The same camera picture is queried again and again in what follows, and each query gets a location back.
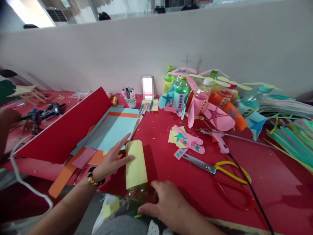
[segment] paper scrap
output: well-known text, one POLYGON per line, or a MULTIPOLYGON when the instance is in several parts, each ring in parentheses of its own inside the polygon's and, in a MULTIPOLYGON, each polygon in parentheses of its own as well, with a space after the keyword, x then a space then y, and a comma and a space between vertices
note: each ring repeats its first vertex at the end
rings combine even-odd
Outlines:
MULTIPOLYGON (((179 127, 183 132, 185 131, 185 127, 179 127)), ((176 146, 180 149, 186 148, 186 146, 181 143, 180 141, 177 142, 177 137, 175 137, 176 135, 178 135, 178 132, 174 131, 174 128, 172 127, 171 131, 170 131, 170 135, 169 135, 169 143, 173 143, 176 144, 176 146)))
MULTIPOLYGON (((141 102, 141 104, 148 103, 148 110, 149 110, 151 101, 152 101, 152 100, 143 100, 143 101, 141 102)), ((157 111, 157 107, 158 107, 157 104, 158 104, 158 101, 159 101, 158 98, 153 100, 153 105, 152 105, 151 111, 157 111)))
POLYGON ((103 203, 102 218, 105 219, 105 218, 109 217, 111 214, 113 214, 114 211, 119 209, 119 207, 120 207, 120 200, 119 200, 119 198, 117 198, 112 204, 109 204, 109 205, 103 203))
POLYGON ((126 145, 126 155, 133 155, 134 160, 126 164, 126 189, 147 183, 147 171, 143 147, 140 140, 130 141, 126 145))
POLYGON ((85 151, 75 161, 72 162, 72 165, 76 166, 77 168, 83 168, 96 152, 97 150, 86 148, 85 151))

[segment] phone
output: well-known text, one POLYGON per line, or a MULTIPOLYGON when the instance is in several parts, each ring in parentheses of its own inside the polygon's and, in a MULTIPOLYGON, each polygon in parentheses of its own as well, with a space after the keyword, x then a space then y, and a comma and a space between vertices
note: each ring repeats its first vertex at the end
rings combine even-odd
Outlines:
POLYGON ((141 77, 142 95, 144 100, 154 100, 153 76, 141 77))

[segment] light blue paper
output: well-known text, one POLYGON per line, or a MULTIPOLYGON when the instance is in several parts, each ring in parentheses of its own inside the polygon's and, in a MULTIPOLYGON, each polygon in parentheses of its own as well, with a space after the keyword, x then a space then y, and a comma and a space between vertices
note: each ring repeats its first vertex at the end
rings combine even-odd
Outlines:
POLYGON ((107 116, 84 147, 109 151, 117 142, 121 141, 125 135, 129 132, 133 132, 136 122, 137 118, 107 116))
POLYGON ((109 112, 138 114, 139 110, 138 109, 130 109, 130 108, 122 108, 122 107, 111 106, 105 112, 105 114, 102 116, 102 118, 97 122, 97 124, 92 129, 92 131, 88 135, 86 135, 80 142, 78 142, 76 148, 73 149, 73 151, 70 152, 70 155, 74 156, 76 153, 78 153, 79 150, 81 150, 81 148, 85 145, 85 143, 89 140, 89 138, 97 130, 97 128, 100 126, 100 124, 102 123, 102 121, 105 119, 105 117, 108 115, 109 112))

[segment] green plastic bottle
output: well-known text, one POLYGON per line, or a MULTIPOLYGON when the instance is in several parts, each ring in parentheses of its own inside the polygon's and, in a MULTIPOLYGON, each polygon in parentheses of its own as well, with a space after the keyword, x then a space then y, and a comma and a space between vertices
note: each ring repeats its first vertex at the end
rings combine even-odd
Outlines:
POLYGON ((164 77, 164 90, 163 90, 163 94, 165 94, 166 92, 169 91, 169 89, 172 88, 172 86, 174 85, 174 81, 175 81, 175 76, 172 74, 169 74, 169 72, 173 71, 173 66, 168 66, 167 67, 167 74, 164 77))

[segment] yellow paper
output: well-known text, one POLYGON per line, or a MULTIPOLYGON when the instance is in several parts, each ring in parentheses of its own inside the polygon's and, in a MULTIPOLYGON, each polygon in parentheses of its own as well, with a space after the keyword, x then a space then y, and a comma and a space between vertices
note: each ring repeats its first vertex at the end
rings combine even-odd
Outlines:
MULTIPOLYGON (((186 132, 185 127, 179 127, 179 128, 183 132, 186 132)), ((186 148, 186 146, 183 143, 181 143, 180 141, 177 142, 177 137, 175 137, 175 135, 178 135, 178 132, 174 131, 174 128, 172 127, 172 129, 170 130, 169 143, 176 144, 176 146, 180 149, 186 148)))
MULTIPOLYGON (((154 104, 158 104, 158 102, 159 102, 158 99, 154 99, 154 100, 153 100, 153 105, 154 105, 154 104)), ((141 104, 144 104, 144 103, 148 103, 147 105, 149 105, 149 104, 151 104, 151 101, 149 101, 149 100, 143 100, 143 101, 141 102, 141 104)), ((157 111, 157 107, 158 107, 158 105, 152 106, 151 111, 157 111)))
POLYGON ((126 189, 147 183, 146 164, 140 140, 130 141, 126 145, 126 155, 133 155, 134 160, 126 164, 126 189))
POLYGON ((109 217, 114 211, 116 211, 117 209, 119 209, 120 207, 120 201, 119 198, 117 198, 112 204, 107 205, 105 203, 103 203, 103 214, 102 214, 102 218, 105 219, 107 217, 109 217))

